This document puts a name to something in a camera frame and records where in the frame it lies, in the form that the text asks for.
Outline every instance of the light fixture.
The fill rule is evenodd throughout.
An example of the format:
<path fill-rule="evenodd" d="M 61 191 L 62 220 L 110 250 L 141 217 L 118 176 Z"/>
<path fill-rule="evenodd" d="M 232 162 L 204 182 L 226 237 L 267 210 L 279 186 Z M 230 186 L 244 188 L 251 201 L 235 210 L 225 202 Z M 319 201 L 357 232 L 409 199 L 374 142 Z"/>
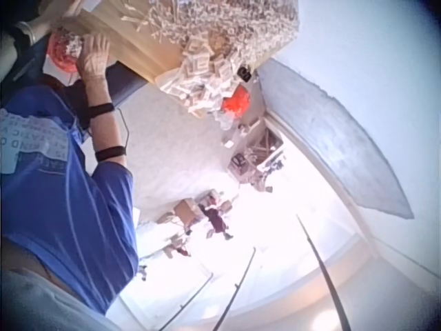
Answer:
<path fill-rule="evenodd" d="M 312 331 L 334 331 L 340 324 L 335 310 L 326 310 L 320 313 L 312 323 Z"/>

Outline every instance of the black elastic band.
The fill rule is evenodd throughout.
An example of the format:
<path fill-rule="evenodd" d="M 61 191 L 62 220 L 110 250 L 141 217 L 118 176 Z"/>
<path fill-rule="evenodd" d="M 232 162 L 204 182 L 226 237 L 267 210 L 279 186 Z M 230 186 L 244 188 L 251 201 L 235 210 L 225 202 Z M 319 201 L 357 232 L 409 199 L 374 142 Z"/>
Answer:
<path fill-rule="evenodd" d="M 113 112 L 114 110 L 115 107 L 113 106 L 113 103 L 103 103 L 102 105 L 89 107 L 89 115 L 91 119 L 94 119 L 99 115 Z"/>
<path fill-rule="evenodd" d="M 30 37 L 16 26 L 6 26 L 6 33 L 14 39 L 14 47 L 17 51 L 17 58 L 30 47 Z"/>
<path fill-rule="evenodd" d="M 111 159 L 112 157 L 122 157 L 123 155 L 125 155 L 124 146 L 115 146 L 111 148 L 106 148 L 105 150 L 100 150 L 99 152 L 95 153 L 95 157 L 98 162 Z"/>

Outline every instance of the paper pile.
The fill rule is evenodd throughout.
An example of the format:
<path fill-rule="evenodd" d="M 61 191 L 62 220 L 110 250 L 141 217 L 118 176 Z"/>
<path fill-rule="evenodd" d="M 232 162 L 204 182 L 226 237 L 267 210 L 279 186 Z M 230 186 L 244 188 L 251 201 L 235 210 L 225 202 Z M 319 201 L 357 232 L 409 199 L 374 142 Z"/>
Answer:
<path fill-rule="evenodd" d="M 236 74 L 241 65 L 239 51 L 213 59 L 208 33 L 202 32 L 189 38 L 183 55 L 181 67 L 158 76 L 156 85 L 179 98 L 189 112 L 220 110 L 223 98 L 232 97 L 240 83 Z"/>

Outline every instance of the white label on shirt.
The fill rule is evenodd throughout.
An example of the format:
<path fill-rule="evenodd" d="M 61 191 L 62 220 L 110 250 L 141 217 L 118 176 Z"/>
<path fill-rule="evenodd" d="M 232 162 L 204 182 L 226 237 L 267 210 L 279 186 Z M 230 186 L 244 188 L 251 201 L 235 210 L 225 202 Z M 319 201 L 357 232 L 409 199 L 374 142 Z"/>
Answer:
<path fill-rule="evenodd" d="M 49 159 L 68 160 L 68 132 L 53 120 L 21 117 L 0 109 L 0 162 L 2 174 L 13 174 L 19 152 L 40 152 Z"/>

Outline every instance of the black strap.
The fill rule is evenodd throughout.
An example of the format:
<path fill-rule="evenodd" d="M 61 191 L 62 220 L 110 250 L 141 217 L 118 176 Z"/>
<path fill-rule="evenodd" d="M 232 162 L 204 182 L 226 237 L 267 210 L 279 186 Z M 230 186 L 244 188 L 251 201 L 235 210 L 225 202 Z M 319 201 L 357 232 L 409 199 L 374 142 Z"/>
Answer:
<path fill-rule="evenodd" d="M 99 152 L 95 153 L 95 157 L 98 162 L 111 159 L 112 157 L 122 157 L 123 155 L 125 155 L 124 146 L 115 146 L 111 148 L 106 148 L 105 150 L 100 150 Z"/>
<path fill-rule="evenodd" d="M 17 58 L 30 47 L 30 37 L 16 26 L 6 26 L 6 33 L 14 39 L 14 47 L 17 50 Z"/>
<path fill-rule="evenodd" d="M 89 114 L 90 118 L 94 119 L 95 117 L 106 114 L 108 112 L 113 112 L 115 110 L 115 107 L 113 106 L 113 103 L 103 103 L 102 105 L 89 107 Z"/>

